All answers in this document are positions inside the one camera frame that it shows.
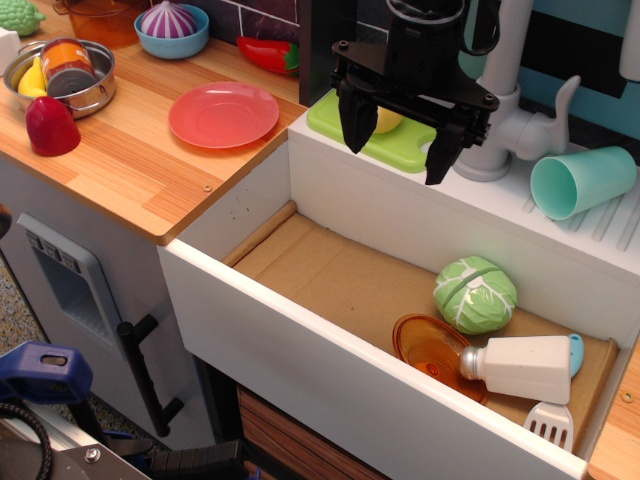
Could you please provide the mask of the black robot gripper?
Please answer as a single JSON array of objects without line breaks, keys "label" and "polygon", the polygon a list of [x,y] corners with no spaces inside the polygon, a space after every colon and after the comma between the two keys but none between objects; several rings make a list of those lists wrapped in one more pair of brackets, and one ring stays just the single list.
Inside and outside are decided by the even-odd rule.
[{"label": "black robot gripper", "polygon": [[426,185],[440,184],[465,147],[482,145],[497,97],[461,69],[460,53],[482,56],[500,38],[498,5],[486,2],[493,21],[488,43],[469,48],[467,1],[389,1],[391,25],[384,44],[341,40],[333,44],[331,85],[338,97],[346,146],[359,153],[376,129],[379,107],[436,129],[426,157]]}]

